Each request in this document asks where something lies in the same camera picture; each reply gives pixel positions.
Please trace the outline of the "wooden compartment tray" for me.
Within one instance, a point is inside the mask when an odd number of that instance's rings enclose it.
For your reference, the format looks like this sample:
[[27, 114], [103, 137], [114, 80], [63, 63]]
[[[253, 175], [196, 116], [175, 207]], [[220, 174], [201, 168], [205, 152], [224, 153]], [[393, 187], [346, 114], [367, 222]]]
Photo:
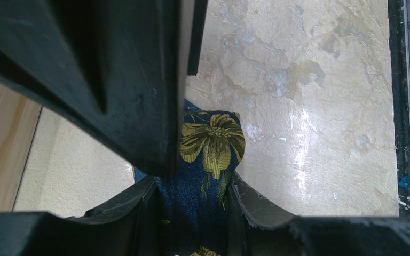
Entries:
[[0, 84], [0, 212], [12, 211], [41, 105]]

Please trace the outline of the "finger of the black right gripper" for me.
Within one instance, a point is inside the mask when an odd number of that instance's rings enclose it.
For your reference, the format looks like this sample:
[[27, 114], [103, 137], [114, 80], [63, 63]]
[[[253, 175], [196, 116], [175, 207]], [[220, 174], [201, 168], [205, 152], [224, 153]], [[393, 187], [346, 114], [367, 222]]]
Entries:
[[208, 0], [195, 0], [187, 74], [196, 76], [199, 69]]
[[180, 1], [0, 1], [0, 83], [148, 175], [178, 165]]

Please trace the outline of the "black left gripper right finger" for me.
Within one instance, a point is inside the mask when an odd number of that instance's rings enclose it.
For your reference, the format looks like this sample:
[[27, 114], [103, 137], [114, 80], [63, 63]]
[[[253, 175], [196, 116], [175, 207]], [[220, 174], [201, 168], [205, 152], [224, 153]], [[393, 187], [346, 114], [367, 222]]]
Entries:
[[410, 255], [410, 218], [302, 217], [237, 174], [227, 199], [228, 255]]

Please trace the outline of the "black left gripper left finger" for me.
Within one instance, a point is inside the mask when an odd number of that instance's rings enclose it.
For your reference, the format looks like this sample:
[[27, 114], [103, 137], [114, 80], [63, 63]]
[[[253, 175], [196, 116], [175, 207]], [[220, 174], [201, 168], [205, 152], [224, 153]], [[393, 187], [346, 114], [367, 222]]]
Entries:
[[0, 255], [160, 255], [153, 177], [86, 211], [0, 213]]

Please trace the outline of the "blue floral tie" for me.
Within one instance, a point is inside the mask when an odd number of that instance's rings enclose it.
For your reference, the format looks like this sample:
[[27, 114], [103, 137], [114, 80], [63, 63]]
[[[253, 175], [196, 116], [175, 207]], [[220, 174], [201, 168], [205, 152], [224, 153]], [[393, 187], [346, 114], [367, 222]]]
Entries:
[[240, 114], [184, 102], [179, 168], [156, 178], [162, 255], [226, 255], [227, 188], [245, 153]]

